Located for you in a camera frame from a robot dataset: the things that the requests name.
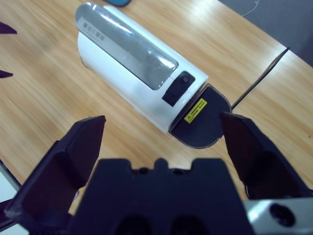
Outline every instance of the wood grain surface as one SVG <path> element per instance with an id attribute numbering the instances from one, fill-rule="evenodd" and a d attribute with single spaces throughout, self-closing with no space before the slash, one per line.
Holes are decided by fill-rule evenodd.
<path id="1" fill-rule="evenodd" d="M 83 2 L 0 0 L 0 21 L 18 31 L 18 35 L 0 35 L 0 69 L 14 73 L 14 77 L 0 81 L 0 159 L 23 183 L 50 146 L 75 121 L 106 115 L 100 158 L 128 158 L 134 168 L 153 168 L 154 161 L 161 157 L 167 159 L 170 167 L 182 168 L 189 168 L 191 161 L 198 157 L 222 158 L 239 194 L 245 198 L 223 140 L 203 150 L 184 146 L 160 132 L 81 64 L 74 14 Z M 133 0 L 121 10 L 207 73 L 209 83 L 230 103 L 285 48 L 217 0 Z M 298 58 L 294 60 L 303 64 Z M 303 67 L 312 74 L 311 68 Z M 307 81 L 306 75 L 310 74 L 303 74 L 303 79 Z M 278 75 L 288 74 L 281 71 Z M 309 92 L 302 90 L 310 87 L 294 83 L 306 99 Z M 267 119 L 258 122 L 258 118 L 266 117 L 267 112 L 277 119 L 284 115 L 271 103 L 271 97 L 267 98 L 267 93 L 262 97 L 267 101 L 258 105 L 262 115 L 249 112 L 253 103 L 238 106 L 236 112 L 252 115 L 262 126 Z M 289 114 L 291 125 L 303 125 L 300 112 L 294 109 Z M 312 116 L 309 109 L 306 114 L 306 118 Z M 291 137 L 296 139 L 299 129 L 290 129 L 284 143 L 290 141 L 291 144 L 294 140 Z M 275 137 L 279 130 L 284 130 L 280 122 L 267 129 L 266 134 Z M 306 148 L 298 150 L 298 153 L 305 152 L 303 158 L 312 153 L 309 141 L 306 139 Z M 302 149 L 300 143 L 294 144 Z M 293 163 L 299 164 L 301 171 L 306 161 Z M 309 173 L 305 179 L 313 182 Z M 81 195 L 71 212 L 75 212 Z"/>

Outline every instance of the power switch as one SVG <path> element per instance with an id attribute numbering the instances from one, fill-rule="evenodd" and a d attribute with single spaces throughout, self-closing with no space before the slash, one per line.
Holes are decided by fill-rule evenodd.
<path id="1" fill-rule="evenodd" d="M 195 81 L 194 76 L 184 71 L 170 85 L 162 99 L 172 107 Z"/>

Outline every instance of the clear plastic cover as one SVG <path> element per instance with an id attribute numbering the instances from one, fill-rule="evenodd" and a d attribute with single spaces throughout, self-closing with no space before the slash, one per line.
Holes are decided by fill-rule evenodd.
<path id="1" fill-rule="evenodd" d="M 81 5 L 75 22 L 85 36 L 153 90 L 178 67 L 177 61 L 97 4 Z"/>

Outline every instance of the yellow warning label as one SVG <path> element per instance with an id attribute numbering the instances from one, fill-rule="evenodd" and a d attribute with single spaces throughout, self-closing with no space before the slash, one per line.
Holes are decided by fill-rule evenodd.
<path id="1" fill-rule="evenodd" d="M 195 117 L 201 112 L 201 110 L 206 106 L 207 102 L 204 99 L 200 99 L 196 105 L 189 111 L 185 116 L 185 121 L 189 124 L 195 119 Z"/>

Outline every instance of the wire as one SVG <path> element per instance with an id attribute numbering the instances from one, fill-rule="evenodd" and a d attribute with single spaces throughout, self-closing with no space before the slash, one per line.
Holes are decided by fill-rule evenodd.
<path id="1" fill-rule="evenodd" d="M 290 47 L 286 48 L 282 53 L 280 53 L 266 68 L 266 70 L 261 74 L 261 76 L 256 80 L 246 91 L 243 93 L 231 106 L 233 110 L 236 106 L 249 94 L 268 74 L 271 70 L 277 65 L 281 58 L 289 51 Z"/>
<path id="2" fill-rule="evenodd" d="M 256 3 L 255 7 L 251 11 L 249 11 L 248 13 L 245 13 L 244 15 L 242 15 L 242 17 L 245 17 L 245 16 L 249 15 L 250 13 L 252 13 L 252 11 L 254 11 L 256 9 L 256 7 L 258 6 L 259 0 L 255 1 L 255 3 Z"/>

